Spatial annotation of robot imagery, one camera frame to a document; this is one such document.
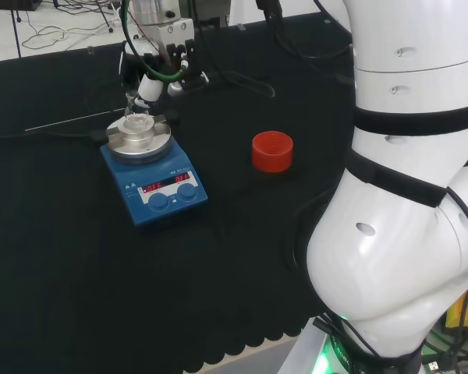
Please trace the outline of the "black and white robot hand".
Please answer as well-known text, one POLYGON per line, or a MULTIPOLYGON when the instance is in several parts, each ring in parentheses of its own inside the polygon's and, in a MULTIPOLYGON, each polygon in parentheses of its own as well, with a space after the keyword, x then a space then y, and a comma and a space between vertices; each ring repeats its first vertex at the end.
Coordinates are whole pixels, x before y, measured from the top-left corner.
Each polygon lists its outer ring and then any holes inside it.
POLYGON ((160 115, 173 97, 207 86, 209 79, 196 56, 193 21, 141 26, 138 38, 123 42, 119 74, 126 114, 160 115))

